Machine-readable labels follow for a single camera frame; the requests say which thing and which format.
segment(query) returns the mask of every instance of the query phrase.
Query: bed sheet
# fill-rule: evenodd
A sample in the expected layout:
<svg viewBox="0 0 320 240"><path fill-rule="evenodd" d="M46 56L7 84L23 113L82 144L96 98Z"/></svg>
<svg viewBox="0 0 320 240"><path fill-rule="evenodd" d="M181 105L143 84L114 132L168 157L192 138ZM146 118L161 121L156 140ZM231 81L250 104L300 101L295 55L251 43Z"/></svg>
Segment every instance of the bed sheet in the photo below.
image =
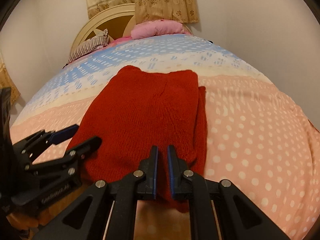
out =
<svg viewBox="0 0 320 240"><path fill-rule="evenodd" d="M167 73L191 69L206 87L204 176L230 179L291 239L302 239L320 213L320 136L301 108L262 73L198 37L173 34L104 48L69 64L47 82L13 126L13 143L40 129L81 119L108 81L126 65ZM60 158L69 141L36 162ZM138 203L134 239L190 239L188 214Z"/></svg>

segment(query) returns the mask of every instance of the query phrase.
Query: curved headboard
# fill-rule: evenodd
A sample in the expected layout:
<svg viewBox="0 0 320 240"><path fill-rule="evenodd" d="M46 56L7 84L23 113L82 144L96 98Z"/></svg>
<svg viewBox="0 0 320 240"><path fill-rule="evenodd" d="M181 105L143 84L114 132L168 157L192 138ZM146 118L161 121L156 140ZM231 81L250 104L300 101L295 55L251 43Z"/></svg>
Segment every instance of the curved headboard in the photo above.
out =
<svg viewBox="0 0 320 240"><path fill-rule="evenodd" d="M136 25L134 7L134 3L116 5L92 17L78 33L72 44L70 53L73 52L81 42L92 38L105 29L108 29L108 35L111 41L130 36L131 30ZM192 33L187 26L183 26L187 31Z"/></svg>

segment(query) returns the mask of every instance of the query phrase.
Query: striped pillow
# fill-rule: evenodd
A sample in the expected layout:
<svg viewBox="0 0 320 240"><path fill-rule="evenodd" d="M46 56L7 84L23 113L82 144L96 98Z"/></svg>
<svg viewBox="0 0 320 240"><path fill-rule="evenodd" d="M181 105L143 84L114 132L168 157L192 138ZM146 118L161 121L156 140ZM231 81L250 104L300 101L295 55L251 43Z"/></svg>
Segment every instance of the striped pillow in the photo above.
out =
<svg viewBox="0 0 320 240"><path fill-rule="evenodd" d="M68 63L89 54L97 49L99 46L107 46L109 42L108 37L108 29L105 29L103 32L99 33L98 35L82 42L70 55Z"/></svg>

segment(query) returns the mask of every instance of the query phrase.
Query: polka dot bedspread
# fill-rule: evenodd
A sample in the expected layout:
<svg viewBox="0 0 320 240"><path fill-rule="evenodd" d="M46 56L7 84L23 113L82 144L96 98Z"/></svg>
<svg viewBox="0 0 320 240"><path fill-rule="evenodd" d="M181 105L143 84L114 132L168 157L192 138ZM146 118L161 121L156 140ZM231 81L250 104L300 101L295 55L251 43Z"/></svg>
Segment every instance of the polka dot bedspread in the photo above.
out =
<svg viewBox="0 0 320 240"><path fill-rule="evenodd" d="M262 73L201 38L175 34L104 48L69 64L34 95L11 127L12 141L80 123L92 100L126 65L167 73L191 69L206 87L206 179L230 179L291 239L320 214L320 133ZM69 141L36 162L60 158ZM135 240L190 239L188 214L139 202Z"/></svg>

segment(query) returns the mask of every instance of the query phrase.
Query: red sweater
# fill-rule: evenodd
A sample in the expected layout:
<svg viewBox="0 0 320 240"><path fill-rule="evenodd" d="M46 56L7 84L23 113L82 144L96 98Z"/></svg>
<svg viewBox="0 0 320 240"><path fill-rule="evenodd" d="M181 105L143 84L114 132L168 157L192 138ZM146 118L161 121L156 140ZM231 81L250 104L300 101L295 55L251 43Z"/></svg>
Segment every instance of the red sweater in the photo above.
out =
<svg viewBox="0 0 320 240"><path fill-rule="evenodd" d="M198 87L198 76L191 70L162 74L126 66L94 99L68 148L95 135L102 144L85 161L83 176L94 181L119 180L135 171L140 160L148 158L151 146L157 145L157 199L185 212L186 203L171 199L167 146L174 145L178 157L203 174L205 87Z"/></svg>

